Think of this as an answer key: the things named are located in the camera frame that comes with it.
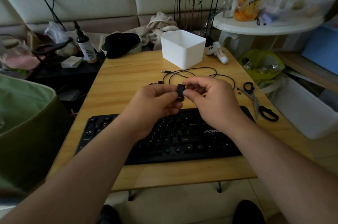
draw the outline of forearm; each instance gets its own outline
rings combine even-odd
[[[234,141],[291,223],[334,223],[338,179],[247,117],[224,132]]]
[[[116,119],[0,223],[95,223],[133,146]]]

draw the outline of blue box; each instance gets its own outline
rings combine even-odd
[[[302,56],[338,75],[338,28],[330,23],[317,28]]]

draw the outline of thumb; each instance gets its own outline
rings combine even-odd
[[[169,104],[173,103],[177,99],[177,96],[177,92],[167,92],[157,97],[157,99],[163,107],[166,107]]]
[[[205,99],[197,91],[191,89],[184,90],[183,95],[190,99],[193,103],[195,103],[196,107],[198,107],[198,105],[201,104],[202,101]]]

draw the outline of white table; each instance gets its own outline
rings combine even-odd
[[[222,46],[226,38],[231,38],[229,51],[236,59],[240,59],[251,49],[255,36],[276,36],[273,41],[263,47],[263,49],[271,50],[278,35],[305,32],[318,27],[322,23],[323,17],[301,17],[292,25],[274,26],[272,24],[264,26],[261,23],[258,26],[255,20],[241,22],[234,18],[223,18],[222,13],[219,13],[214,18],[213,26],[222,30],[218,40]]]

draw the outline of shoe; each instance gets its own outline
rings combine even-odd
[[[261,210],[254,202],[242,200],[234,212],[232,224],[265,224]]]
[[[96,224],[122,224],[119,214],[110,205],[105,204],[97,218]]]

